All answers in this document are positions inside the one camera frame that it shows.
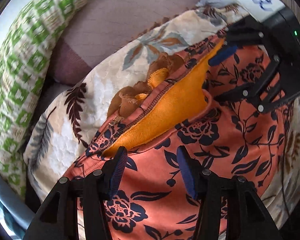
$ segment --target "silver rivet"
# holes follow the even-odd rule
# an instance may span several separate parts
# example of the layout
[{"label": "silver rivet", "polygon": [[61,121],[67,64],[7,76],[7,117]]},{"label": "silver rivet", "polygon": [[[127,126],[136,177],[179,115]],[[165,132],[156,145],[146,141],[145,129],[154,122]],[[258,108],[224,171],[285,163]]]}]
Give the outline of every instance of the silver rivet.
[{"label": "silver rivet", "polygon": [[280,58],[279,58],[278,55],[274,55],[274,56],[273,56],[273,59],[274,59],[275,62],[279,62],[279,60],[280,60]]},{"label": "silver rivet", "polygon": [[211,171],[208,170],[208,169],[203,169],[203,170],[202,170],[202,174],[203,174],[203,175],[210,175],[210,174],[211,174]]},{"label": "silver rivet", "polygon": [[263,105],[259,105],[259,106],[258,106],[258,111],[259,111],[260,113],[262,113],[262,112],[263,112],[263,110],[264,110],[264,107],[263,107]]},{"label": "silver rivet", "polygon": [[66,183],[67,181],[68,181],[68,178],[67,178],[67,177],[62,177],[62,178],[59,179],[59,182],[60,182],[61,184],[64,184],[64,183]]},{"label": "silver rivet", "polygon": [[94,176],[100,176],[102,174],[102,170],[95,170],[94,172],[93,172],[93,175]]},{"label": "silver rivet", "polygon": [[246,182],[246,178],[244,176],[238,176],[238,181],[240,182]]}]

